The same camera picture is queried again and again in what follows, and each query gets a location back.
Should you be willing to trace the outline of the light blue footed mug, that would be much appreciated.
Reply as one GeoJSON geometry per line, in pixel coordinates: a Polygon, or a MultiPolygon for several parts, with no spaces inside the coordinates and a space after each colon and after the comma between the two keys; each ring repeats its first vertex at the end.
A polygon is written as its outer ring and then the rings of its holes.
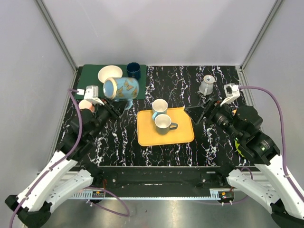
{"type": "Polygon", "coordinates": [[[210,95],[213,91],[214,83],[216,82],[216,79],[212,75],[205,75],[203,77],[203,81],[201,82],[199,86],[199,92],[203,96],[210,95]]]}

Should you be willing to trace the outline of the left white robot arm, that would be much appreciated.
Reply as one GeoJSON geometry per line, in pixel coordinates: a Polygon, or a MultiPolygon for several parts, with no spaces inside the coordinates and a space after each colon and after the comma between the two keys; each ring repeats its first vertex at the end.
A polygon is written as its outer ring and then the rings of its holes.
{"type": "Polygon", "coordinates": [[[93,148],[93,141],[109,121],[117,121],[122,116],[127,101],[111,101],[107,98],[98,104],[97,113],[89,109],[77,109],[62,143],[53,157],[35,178],[18,195],[9,195],[6,205],[13,215],[28,228],[40,228],[50,218],[54,210],[81,189],[98,188],[104,184],[104,172],[87,163],[70,180],[58,185],[70,171],[93,148]]]}

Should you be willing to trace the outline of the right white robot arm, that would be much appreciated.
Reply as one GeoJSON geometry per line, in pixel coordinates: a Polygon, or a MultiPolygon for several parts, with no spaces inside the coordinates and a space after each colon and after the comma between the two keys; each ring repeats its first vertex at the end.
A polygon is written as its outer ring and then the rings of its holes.
{"type": "Polygon", "coordinates": [[[252,106],[240,106],[236,113],[228,104],[213,99],[202,106],[186,107],[185,113],[195,124],[214,124],[235,138],[238,152],[267,178],[268,189],[232,165],[222,165],[216,184],[235,187],[263,206],[281,228],[304,226],[304,201],[284,173],[283,156],[274,141],[260,130],[263,119],[252,106]]]}

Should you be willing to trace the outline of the orange interior blue mug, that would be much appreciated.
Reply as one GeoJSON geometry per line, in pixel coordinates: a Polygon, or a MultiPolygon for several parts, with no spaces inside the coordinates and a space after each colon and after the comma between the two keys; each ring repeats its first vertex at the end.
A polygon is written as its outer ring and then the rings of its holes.
{"type": "Polygon", "coordinates": [[[125,110],[132,107],[133,100],[139,94],[139,82],[132,77],[108,78],[103,85],[104,96],[114,101],[127,101],[125,110]]]}

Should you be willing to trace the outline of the pink mug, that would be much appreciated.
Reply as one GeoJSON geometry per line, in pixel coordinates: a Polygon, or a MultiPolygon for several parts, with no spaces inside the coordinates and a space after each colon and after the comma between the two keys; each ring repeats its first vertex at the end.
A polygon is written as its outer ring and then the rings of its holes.
{"type": "Polygon", "coordinates": [[[83,110],[83,109],[88,109],[90,110],[92,113],[95,111],[95,107],[94,105],[87,101],[87,100],[81,100],[78,104],[78,107],[80,110],[83,110]]]}

